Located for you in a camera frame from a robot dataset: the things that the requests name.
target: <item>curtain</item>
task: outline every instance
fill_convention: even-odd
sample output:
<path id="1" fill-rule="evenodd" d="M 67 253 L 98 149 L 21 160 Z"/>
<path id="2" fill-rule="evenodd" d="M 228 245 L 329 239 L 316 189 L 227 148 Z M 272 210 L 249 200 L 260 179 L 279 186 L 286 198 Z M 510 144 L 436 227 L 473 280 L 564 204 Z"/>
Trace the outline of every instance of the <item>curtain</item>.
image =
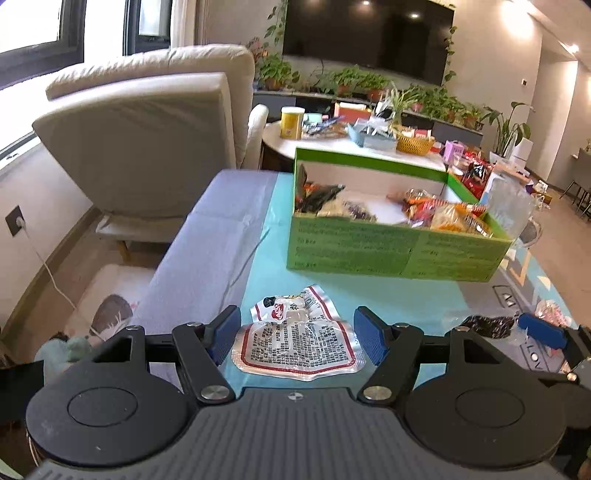
<path id="1" fill-rule="evenodd" d="M 207 0 L 173 0 L 170 20 L 171 47 L 185 47 L 204 42 L 202 20 L 206 8 Z"/>

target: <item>wicker basket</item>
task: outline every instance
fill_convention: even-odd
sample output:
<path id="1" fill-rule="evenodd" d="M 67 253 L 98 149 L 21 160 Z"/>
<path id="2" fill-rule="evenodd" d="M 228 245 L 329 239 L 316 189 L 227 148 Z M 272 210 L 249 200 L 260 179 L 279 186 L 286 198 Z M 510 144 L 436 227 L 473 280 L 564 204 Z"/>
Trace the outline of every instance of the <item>wicker basket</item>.
<path id="1" fill-rule="evenodd" d="M 431 138 L 427 140 L 425 138 L 409 138 L 405 137 L 401 133 L 397 133 L 398 137 L 398 150 L 411 155 L 425 156 L 430 151 L 432 146 L 435 144 L 435 139 Z"/>

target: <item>green cardboard box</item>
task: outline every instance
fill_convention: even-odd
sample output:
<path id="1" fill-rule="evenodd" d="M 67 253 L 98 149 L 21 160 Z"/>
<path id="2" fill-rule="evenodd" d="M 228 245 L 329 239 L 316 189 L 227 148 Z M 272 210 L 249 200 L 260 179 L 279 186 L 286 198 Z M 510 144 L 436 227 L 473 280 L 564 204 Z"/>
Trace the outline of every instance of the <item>green cardboard box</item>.
<path id="1" fill-rule="evenodd" d="M 364 201 L 372 213 L 376 213 L 372 207 L 375 205 L 385 216 L 397 215 L 388 210 L 396 205 L 390 205 L 385 195 L 410 188 L 424 188 L 454 202 L 478 202 L 442 165 L 433 163 L 432 167 L 426 167 L 417 163 L 299 148 L 295 157 L 294 192 L 298 167 L 304 165 L 308 181 L 344 184 L 346 188 L 342 194 L 348 192 L 351 199 Z M 491 227 L 491 238 L 361 220 L 319 218 L 295 212 L 294 201 L 287 268 L 486 282 L 498 268 L 512 239 L 488 214 L 484 221 Z"/>

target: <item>electrical outlet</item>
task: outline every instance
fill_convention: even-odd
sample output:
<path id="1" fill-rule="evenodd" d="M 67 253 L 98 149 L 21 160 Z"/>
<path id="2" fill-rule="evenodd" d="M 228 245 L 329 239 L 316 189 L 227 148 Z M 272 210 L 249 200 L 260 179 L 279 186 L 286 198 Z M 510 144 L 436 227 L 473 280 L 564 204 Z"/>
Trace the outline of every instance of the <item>electrical outlet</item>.
<path id="1" fill-rule="evenodd" d="M 15 236 L 18 232 L 21 231 L 21 227 L 17 225 L 17 218 L 19 217 L 23 220 L 25 219 L 21 212 L 21 208 L 18 205 L 12 212 L 6 215 L 6 223 L 8 225 L 8 229 L 10 230 L 10 233 L 12 233 L 12 236 Z"/>

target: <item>white armchair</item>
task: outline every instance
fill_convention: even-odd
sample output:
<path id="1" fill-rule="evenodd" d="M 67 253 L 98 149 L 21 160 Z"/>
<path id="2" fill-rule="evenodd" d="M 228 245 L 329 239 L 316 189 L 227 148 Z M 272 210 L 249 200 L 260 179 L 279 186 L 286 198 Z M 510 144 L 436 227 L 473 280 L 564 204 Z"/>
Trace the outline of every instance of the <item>white armchair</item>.
<path id="1" fill-rule="evenodd" d="M 259 168 L 268 109 L 251 111 L 253 78 L 237 45 L 75 65 L 47 87 L 33 128 L 103 211 L 98 233 L 170 242 L 220 170 Z"/>

